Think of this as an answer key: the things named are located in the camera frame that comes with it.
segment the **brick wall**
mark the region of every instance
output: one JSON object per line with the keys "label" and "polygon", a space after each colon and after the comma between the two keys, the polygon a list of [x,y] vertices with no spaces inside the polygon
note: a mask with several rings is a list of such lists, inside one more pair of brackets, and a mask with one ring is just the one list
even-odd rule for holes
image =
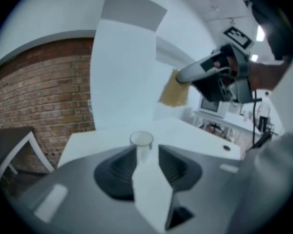
{"label": "brick wall", "polygon": [[[92,44],[93,39],[55,41],[0,67],[0,129],[33,126],[53,166],[72,133],[95,129],[88,106]],[[29,146],[16,160],[18,169],[42,170]]]}

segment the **black pants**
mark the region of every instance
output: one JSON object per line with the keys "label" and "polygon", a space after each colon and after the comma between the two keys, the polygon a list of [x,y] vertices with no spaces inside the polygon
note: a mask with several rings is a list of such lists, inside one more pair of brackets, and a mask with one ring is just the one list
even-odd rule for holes
{"label": "black pants", "polygon": [[262,126],[263,126],[263,133],[266,132],[267,122],[268,122],[268,117],[262,117],[262,116],[259,117],[258,130],[260,132],[262,131]]}

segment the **monitor screen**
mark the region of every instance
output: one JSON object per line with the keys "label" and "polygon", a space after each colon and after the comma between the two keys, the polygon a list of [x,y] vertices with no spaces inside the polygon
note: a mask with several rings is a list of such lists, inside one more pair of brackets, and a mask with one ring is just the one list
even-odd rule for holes
{"label": "monitor screen", "polygon": [[202,104],[201,104],[202,109],[210,110],[217,113],[218,106],[219,106],[219,102],[212,102],[206,99],[202,99]]}

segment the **ceiling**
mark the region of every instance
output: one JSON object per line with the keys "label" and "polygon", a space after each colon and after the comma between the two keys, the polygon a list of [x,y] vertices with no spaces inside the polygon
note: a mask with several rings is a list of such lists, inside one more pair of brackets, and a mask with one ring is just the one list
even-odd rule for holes
{"label": "ceiling", "polygon": [[258,62],[275,63],[266,38],[256,41],[258,24],[243,0],[184,0],[206,22],[215,39],[223,28],[234,25],[255,41],[251,55],[258,55]]}

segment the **ceiling fixture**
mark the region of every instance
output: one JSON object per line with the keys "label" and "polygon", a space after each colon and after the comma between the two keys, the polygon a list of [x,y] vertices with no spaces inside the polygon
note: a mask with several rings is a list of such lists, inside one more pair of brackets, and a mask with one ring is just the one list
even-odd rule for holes
{"label": "ceiling fixture", "polygon": [[257,61],[257,59],[258,59],[258,55],[252,55],[252,57],[251,57],[252,61]]}
{"label": "ceiling fixture", "polygon": [[261,26],[258,26],[256,41],[263,41],[264,38],[265,38],[265,32],[263,31]]}

